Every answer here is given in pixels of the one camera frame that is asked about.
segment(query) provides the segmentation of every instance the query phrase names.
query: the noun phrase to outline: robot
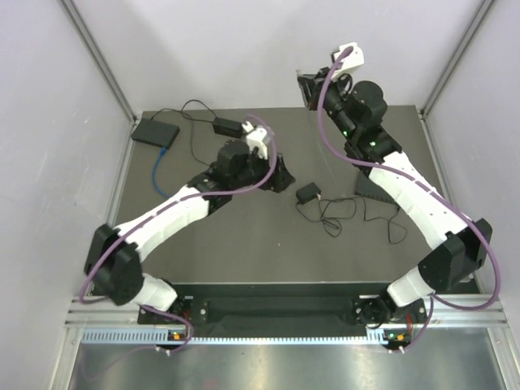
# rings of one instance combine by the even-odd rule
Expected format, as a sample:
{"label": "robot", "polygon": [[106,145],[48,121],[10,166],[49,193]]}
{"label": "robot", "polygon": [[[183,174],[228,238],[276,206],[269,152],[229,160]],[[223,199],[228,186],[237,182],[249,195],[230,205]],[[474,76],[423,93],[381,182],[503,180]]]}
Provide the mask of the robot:
{"label": "robot", "polygon": [[[343,45],[332,59],[337,59],[344,50],[349,50],[350,56],[332,75],[324,95],[323,109],[343,134],[346,155],[408,172],[424,188],[437,193],[381,125],[387,110],[383,90],[372,81],[353,83],[351,73],[364,61],[361,48],[355,43]],[[329,70],[325,67],[315,74],[298,75],[297,82],[309,110],[317,110],[319,94]],[[141,263],[146,257],[180,229],[212,215],[232,200],[232,195],[214,196],[212,193],[256,184],[273,167],[272,175],[260,186],[261,189],[279,193],[295,181],[283,156],[273,156],[270,151],[271,130],[262,125],[253,126],[250,122],[245,122],[243,129],[242,140],[228,141],[219,151],[216,161],[193,177],[175,196],[133,221],[117,227],[102,225],[96,230],[84,272],[88,275],[94,267],[98,268],[92,281],[101,294],[118,306],[133,302],[174,312],[179,298],[175,286],[143,274]],[[370,301],[370,305],[358,310],[358,314],[362,311],[370,317],[373,314],[371,310],[376,307],[382,314],[380,322],[390,322],[402,317],[415,302],[434,293],[447,292],[483,266],[486,251],[480,240],[447,206],[392,172],[373,167],[359,169],[386,190],[417,224],[431,252],[416,267],[391,282]],[[492,228],[485,219],[474,222],[474,225],[487,241],[491,239]],[[121,241],[120,244],[99,266],[99,258],[117,240]]]}

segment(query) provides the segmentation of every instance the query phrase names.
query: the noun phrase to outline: white wall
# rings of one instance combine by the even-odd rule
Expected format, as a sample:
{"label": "white wall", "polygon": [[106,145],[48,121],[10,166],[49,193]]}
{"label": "white wall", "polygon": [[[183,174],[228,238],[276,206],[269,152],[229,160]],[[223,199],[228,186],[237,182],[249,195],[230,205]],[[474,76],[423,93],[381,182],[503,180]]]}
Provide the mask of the white wall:
{"label": "white wall", "polygon": [[0,388],[50,380],[128,121],[58,2],[0,2]]}
{"label": "white wall", "polygon": [[357,41],[357,80],[422,106],[480,0],[76,0],[134,111],[301,106],[296,69]]}
{"label": "white wall", "polygon": [[[430,123],[458,205],[493,226],[501,300],[520,343],[520,2],[496,2]],[[483,273],[487,289],[493,278]]]}

